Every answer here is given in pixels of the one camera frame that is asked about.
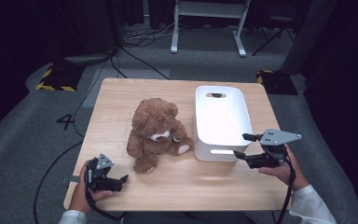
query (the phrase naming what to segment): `wire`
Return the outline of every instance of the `wire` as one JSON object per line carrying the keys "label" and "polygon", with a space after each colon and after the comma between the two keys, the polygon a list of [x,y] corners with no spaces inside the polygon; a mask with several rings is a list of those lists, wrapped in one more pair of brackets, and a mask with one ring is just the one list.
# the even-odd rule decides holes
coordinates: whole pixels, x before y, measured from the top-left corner
{"label": "wire", "polygon": [[272,215],[272,220],[274,221],[274,224],[277,223],[277,220],[275,218],[275,214],[274,214],[274,211],[271,211],[271,215]]}
{"label": "wire", "polygon": [[164,74],[162,74],[161,72],[159,72],[159,70],[157,70],[155,67],[153,67],[153,66],[150,65],[149,63],[147,63],[147,62],[145,62],[145,61],[143,61],[143,60],[137,58],[137,57],[134,56],[133,54],[131,54],[131,53],[129,53],[128,51],[126,51],[123,47],[121,47],[121,49],[123,49],[126,53],[128,53],[128,54],[129,54],[131,57],[133,57],[134,59],[136,59],[136,60],[138,60],[138,61],[140,61],[140,62],[142,62],[142,63],[148,65],[148,66],[151,67],[153,70],[155,70],[157,73],[159,73],[160,75],[162,75],[163,77],[165,77],[166,79],[169,80],[168,77],[166,77]]}
{"label": "wire", "polygon": [[118,54],[116,54],[116,60],[117,60],[117,62],[118,62],[118,70],[120,69],[120,67],[121,67],[121,62],[120,62],[120,60],[118,59]]}
{"label": "wire", "polygon": [[80,102],[80,104],[78,105],[78,107],[77,107],[77,109],[76,109],[76,111],[75,111],[75,113],[74,113],[74,121],[75,121],[75,122],[74,122],[74,129],[75,129],[75,132],[76,132],[78,135],[80,135],[81,137],[84,137],[85,135],[84,135],[84,134],[81,134],[81,133],[77,130],[77,128],[76,128],[76,120],[75,120],[76,113],[77,113],[78,109],[81,107],[81,105],[83,104],[83,102],[84,102],[84,101],[87,99],[87,97],[90,95],[90,93],[91,93],[91,91],[92,91],[92,88],[94,87],[95,83],[97,83],[98,79],[100,78],[101,72],[103,71],[103,68],[105,67],[105,65],[106,65],[106,63],[107,63],[108,60],[109,60],[109,59],[107,59],[107,60],[104,61],[103,66],[101,67],[101,69],[100,69],[100,71],[99,71],[99,73],[98,73],[97,78],[96,78],[95,81],[92,83],[91,87],[89,88],[89,92],[88,92],[87,95],[83,98],[83,100]]}
{"label": "wire", "polygon": [[[86,170],[86,174],[85,174],[85,178],[82,178],[85,182],[86,182],[86,186],[87,186],[87,183],[89,183],[89,170],[90,170],[90,167],[87,166],[87,170]],[[119,217],[114,217],[110,214],[108,214],[107,212],[105,212],[104,210],[101,210],[99,207],[97,207],[97,205],[95,205],[95,201],[92,199],[92,196],[89,192],[89,187],[86,187],[86,200],[87,200],[87,203],[89,204],[89,207],[92,208],[92,210],[96,211],[98,214],[104,216],[104,217],[108,217],[108,218],[111,218],[113,219],[114,221],[120,221],[126,214],[127,212],[124,212],[121,214],[121,216]]]}
{"label": "wire", "polygon": [[[159,31],[155,31],[155,32],[152,32],[150,34],[146,34],[146,32],[149,30],[149,29],[146,29],[141,35],[138,35],[138,32],[137,31],[129,31],[129,33],[132,33],[134,32],[135,35],[129,35],[128,37],[124,37],[123,40],[125,41],[125,44],[124,44],[124,47],[128,47],[128,48],[136,48],[136,47],[146,47],[148,45],[151,45],[153,44],[156,40],[160,40],[162,38],[164,38],[165,36],[167,35],[173,35],[173,32],[171,33],[167,33],[167,34],[164,34],[165,32],[171,30],[170,28],[174,26],[174,22],[171,23],[170,25],[168,25],[167,27],[165,27],[164,29],[162,30],[159,30]],[[138,43],[137,44],[134,44],[134,43],[129,43],[128,41],[126,42],[126,40],[135,40],[135,39],[138,39]],[[151,42],[147,43],[147,44],[144,44],[144,45],[141,45],[144,41],[146,40],[150,40]]]}
{"label": "wire", "polygon": [[276,224],[281,224],[282,221],[283,221],[283,217],[284,217],[284,214],[286,212],[287,205],[289,204],[290,197],[292,196],[293,185],[294,185],[295,180],[296,180],[296,171],[293,168],[292,160],[290,159],[289,156],[287,156],[287,158],[288,159],[284,158],[284,161],[290,167],[290,183],[289,183],[289,186],[287,187],[286,198],[284,199],[283,207],[282,207],[281,213],[279,215],[279,218],[278,218],[278,221],[276,222]]}
{"label": "wire", "polygon": [[34,223],[38,224],[39,220],[37,219],[37,212],[36,212],[36,206],[37,206],[37,197],[39,195],[39,191],[42,188],[43,182],[46,179],[46,176],[48,175],[48,173],[50,172],[51,168],[55,165],[55,163],[63,156],[65,155],[68,151],[70,151],[71,149],[79,146],[80,144],[83,143],[83,140],[74,144],[73,146],[69,147],[68,149],[66,149],[59,157],[57,157],[57,159],[55,159],[55,161],[49,166],[49,168],[46,170],[45,174],[43,175],[42,179],[39,182],[39,185],[37,186],[36,189],[36,194],[34,196]]}
{"label": "wire", "polygon": [[111,63],[112,66],[116,69],[116,71],[117,71],[118,73],[120,73],[124,78],[127,78],[126,75],[124,75],[118,68],[115,67],[115,65],[113,64],[112,58],[110,58],[110,63]]}

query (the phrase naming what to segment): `teddy bear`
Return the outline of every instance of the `teddy bear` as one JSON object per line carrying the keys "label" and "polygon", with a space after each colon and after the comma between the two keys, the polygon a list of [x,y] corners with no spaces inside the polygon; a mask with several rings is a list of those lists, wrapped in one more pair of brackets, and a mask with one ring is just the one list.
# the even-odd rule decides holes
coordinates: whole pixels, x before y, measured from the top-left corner
{"label": "teddy bear", "polygon": [[153,170],[160,154],[179,156],[193,149],[193,140],[177,114],[176,104],[160,98],[145,99],[138,105],[127,144],[127,153],[135,159],[135,172]]}

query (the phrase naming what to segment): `white stand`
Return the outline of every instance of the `white stand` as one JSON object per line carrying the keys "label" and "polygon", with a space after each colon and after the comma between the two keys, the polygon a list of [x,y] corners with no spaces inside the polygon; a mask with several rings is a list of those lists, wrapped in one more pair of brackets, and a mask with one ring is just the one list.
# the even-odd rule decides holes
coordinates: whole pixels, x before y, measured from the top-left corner
{"label": "white stand", "polygon": [[171,53],[177,53],[179,40],[179,15],[184,16],[203,16],[203,17],[220,17],[240,19],[237,31],[233,31],[234,40],[241,57],[246,56],[245,49],[241,42],[241,31],[246,19],[250,0],[245,4],[222,4],[222,3],[205,3],[205,2],[186,2],[176,0],[174,27],[172,35]]}

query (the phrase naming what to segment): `teddy bear paw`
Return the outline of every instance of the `teddy bear paw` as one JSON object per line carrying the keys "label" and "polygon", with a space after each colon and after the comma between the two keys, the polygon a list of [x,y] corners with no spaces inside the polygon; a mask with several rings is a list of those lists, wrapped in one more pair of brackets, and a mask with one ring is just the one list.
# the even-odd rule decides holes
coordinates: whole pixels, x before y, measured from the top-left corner
{"label": "teddy bear paw", "polygon": [[190,148],[190,146],[188,146],[188,145],[183,145],[183,146],[179,147],[178,154],[181,155],[181,154],[187,152],[189,148]]}
{"label": "teddy bear paw", "polygon": [[157,162],[151,159],[153,158],[146,157],[146,158],[137,159],[133,167],[134,170],[137,173],[149,173],[157,166]]}

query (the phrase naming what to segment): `white plastic container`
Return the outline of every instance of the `white plastic container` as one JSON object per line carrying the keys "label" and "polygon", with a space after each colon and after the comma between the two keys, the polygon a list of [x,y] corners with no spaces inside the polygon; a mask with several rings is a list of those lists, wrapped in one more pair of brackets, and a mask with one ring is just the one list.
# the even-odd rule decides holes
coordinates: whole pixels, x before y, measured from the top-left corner
{"label": "white plastic container", "polygon": [[194,153],[200,161],[234,162],[232,150],[243,152],[252,133],[242,92],[233,87],[200,86],[196,90]]}

